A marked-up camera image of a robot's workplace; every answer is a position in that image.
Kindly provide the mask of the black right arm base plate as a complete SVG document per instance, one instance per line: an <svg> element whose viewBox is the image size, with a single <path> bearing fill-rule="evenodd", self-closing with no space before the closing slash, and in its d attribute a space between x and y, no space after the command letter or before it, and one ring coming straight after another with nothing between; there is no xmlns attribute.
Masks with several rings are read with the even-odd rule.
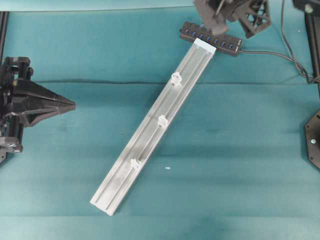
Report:
<svg viewBox="0 0 320 240"><path fill-rule="evenodd" d="M320 110L304 125L304 136L308 160L320 169Z"/></svg>

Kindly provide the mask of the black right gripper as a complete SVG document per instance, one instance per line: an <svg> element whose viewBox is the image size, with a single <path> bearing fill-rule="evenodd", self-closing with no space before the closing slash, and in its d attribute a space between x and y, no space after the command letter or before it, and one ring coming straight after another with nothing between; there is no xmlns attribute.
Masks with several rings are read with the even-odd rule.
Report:
<svg viewBox="0 0 320 240"><path fill-rule="evenodd" d="M246 38L253 37L272 24L268 0L233 0L227 9L227 20L239 21Z"/></svg>

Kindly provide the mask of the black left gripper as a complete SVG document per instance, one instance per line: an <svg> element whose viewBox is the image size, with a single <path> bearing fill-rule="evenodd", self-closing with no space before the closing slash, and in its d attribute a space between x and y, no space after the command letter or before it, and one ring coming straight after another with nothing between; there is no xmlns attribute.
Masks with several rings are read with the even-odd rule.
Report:
<svg viewBox="0 0 320 240"><path fill-rule="evenodd" d="M0 66L0 153L21 153L25 127L76 109L76 103L36 82L28 57L6 57ZM36 97L19 103L19 97Z"/></svg>

